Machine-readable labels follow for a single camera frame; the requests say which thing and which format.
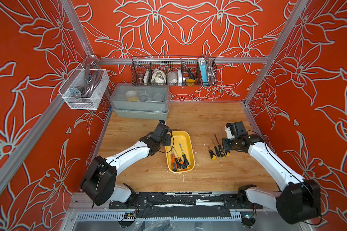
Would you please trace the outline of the long black yellow screwdriver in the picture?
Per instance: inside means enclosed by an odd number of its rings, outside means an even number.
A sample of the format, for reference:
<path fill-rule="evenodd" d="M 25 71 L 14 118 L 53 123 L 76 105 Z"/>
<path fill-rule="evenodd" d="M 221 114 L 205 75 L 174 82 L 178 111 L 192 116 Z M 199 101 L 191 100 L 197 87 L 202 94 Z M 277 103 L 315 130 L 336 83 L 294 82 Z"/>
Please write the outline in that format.
<path fill-rule="evenodd" d="M 221 130 L 221 135 L 222 135 L 222 147 L 223 147 L 223 151 L 224 151 L 224 154 L 229 157 L 230 156 L 230 150 L 228 149 L 228 139 L 227 139 L 227 136 L 226 136 L 226 133 L 225 133 L 225 129 L 223 127 L 220 128 Z"/>

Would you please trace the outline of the stubby black yellow screwdriver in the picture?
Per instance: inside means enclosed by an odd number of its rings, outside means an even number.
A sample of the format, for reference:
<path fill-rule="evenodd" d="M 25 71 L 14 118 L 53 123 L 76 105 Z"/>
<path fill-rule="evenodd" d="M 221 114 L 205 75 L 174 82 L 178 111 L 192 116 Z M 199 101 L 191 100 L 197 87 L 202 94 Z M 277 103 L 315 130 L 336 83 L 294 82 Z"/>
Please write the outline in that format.
<path fill-rule="evenodd" d="M 214 153 L 214 151 L 210 147 L 208 147 L 208 152 L 209 152 L 210 158 L 212 160 L 216 160 L 217 159 L 216 154 Z"/>

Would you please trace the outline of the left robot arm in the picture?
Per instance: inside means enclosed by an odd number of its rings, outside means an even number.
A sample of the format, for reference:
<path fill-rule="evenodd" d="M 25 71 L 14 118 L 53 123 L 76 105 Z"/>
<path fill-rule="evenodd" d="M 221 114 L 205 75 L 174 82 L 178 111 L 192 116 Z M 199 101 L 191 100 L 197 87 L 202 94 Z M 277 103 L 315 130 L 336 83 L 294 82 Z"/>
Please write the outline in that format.
<path fill-rule="evenodd" d="M 155 155 L 163 146 L 170 147 L 171 140 L 172 130 L 164 120 L 159 120 L 153 132 L 140 138 L 126 150 L 106 158 L 96 156 L 80 183 L 81 189 L 96 206 L 107 201 L 126 203 L 134 191 L 126 184 L 117 184 L 117 177 L 137 161 Z"/>

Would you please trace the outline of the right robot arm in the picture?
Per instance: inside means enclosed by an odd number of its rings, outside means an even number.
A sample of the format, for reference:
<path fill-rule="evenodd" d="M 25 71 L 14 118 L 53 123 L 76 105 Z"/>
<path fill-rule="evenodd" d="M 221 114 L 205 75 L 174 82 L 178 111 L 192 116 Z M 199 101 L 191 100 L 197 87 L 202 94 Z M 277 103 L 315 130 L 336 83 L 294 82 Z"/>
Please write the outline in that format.
<path fill-rule="evenodd" d="M 254 184 L 238 189 L 237 203 L 243 208 L 260 205 L 276 211 L 288 224 L 322 218 L 321 188 L 314 180 L 307 180 L 285 164 L 267 145 L 263 137 L 248 133 L 242 122 L 227 123 L 225 152 L 249 154 L 274 179 L 279 191 L 264 190 Z"/>

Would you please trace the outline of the yellow plastic tray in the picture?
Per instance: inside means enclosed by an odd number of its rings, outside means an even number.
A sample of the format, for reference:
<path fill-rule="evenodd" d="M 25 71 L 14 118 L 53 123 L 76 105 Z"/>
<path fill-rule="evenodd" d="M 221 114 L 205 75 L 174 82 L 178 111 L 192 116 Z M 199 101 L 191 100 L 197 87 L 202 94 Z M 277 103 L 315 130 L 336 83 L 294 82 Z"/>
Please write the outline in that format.
<path fill-rule="evenodd" d="M 193 147 L 191 143 L 191 138 L 190 135 L 186 131 L 173 131 L 172 132 L 172 141 L 171 141 L 171 148 L 166 147 L 165 152 L 166 152 L 166 161 L 167 161 L 167 166 L 170 172 L 172 173 L 181 173 L 185 171 L 191 171 L 195 168 L 195 158 L 194 158 L 194 152 L 193 152 Z M 181 167 L 180 163 L 180 158 L 181 158 L 181 149 L 179 147 L 179 144 L 182 145 L 182 148 L 184 150 L 184 154 L 187 157 L 187 160 L 189 161 L 190 164 L 190 169 L 189 170 L 184 170 Z M 178 164 L 178 171 L 174 172 L 172 170 L 172 159 L 171 159 L 171 150 L 173 149 L 173 152 L 175 154 L 176 162 Z"/>

